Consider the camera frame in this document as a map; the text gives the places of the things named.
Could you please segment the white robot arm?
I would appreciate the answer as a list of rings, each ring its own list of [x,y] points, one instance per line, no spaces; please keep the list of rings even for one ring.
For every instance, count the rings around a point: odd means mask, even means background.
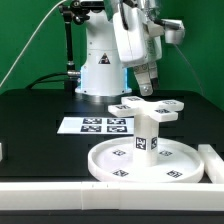
[[[127,70],[134,70],[140,93],[157,84],[163,28],[155,23],[154,0],[79,0],[75,19],[86,24],[87,58],[76,94],[94,102],[114,102],[132,93]]]

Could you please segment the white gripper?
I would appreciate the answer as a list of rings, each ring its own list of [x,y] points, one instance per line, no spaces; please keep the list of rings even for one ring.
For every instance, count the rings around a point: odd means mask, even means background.
[[[163,29],[147,21],[140,9],[129,6],[118,6],[113,15],[113,26],[122,65],[135,66],[134,75],[141,95],[151,95],[153,88],[159,87],[157,63],[154,61],[162,57],[160,36]]]

